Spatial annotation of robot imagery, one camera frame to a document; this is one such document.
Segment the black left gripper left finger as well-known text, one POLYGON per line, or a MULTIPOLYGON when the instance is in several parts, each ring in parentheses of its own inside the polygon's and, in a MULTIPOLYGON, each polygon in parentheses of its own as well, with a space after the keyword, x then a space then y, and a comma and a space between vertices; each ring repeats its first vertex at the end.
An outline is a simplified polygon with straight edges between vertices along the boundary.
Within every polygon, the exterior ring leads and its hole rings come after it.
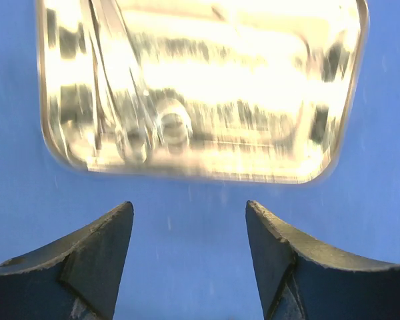
POLYGON ((0 264, 0 319, 112 319, 132 226, 126 201, 0 264))

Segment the steel surgical scissors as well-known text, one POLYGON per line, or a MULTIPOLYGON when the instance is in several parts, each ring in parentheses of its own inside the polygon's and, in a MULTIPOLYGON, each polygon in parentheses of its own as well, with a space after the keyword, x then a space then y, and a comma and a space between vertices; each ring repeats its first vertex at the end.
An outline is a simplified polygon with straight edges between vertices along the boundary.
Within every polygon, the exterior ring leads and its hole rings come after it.
POLYGON ((158 98, 146 81, 147 59, 158 60, 157 38, 146 30, 146 14, 136 5, 137 1, 118 1, 115 5, 117 26, 123 37, 125 58, 128 63, 130 93, 137 113, 137 129, 140 147, 134 150, 147 159, 158 145, 164 145, 172 153, 180 153, 189 144, 192 135, 191 118, 181 102, 174 98, 158 98))

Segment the blue surgical drape cloth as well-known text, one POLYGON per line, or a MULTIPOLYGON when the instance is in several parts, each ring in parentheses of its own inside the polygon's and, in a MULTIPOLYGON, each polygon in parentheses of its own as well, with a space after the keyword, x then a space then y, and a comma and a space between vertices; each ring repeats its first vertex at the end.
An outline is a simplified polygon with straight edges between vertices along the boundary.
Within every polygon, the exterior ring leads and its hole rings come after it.
POLYGON ((338 164, 305 185, 74 171, 40 126, 35 4, 0 1, 0 263, 135 210, 116 319, 260 319, 245 206, 255 200, 335 247, 400 263, 400 1, 370 30, 338 164))

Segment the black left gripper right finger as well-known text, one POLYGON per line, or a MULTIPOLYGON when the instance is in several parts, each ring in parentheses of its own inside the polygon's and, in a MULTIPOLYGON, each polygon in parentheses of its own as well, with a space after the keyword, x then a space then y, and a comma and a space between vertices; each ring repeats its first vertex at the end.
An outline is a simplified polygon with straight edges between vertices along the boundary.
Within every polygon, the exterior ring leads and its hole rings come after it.
POLYGON ((333 247, 256 201, 245 218, 264 319, 400 319, 400 264, 333 247))

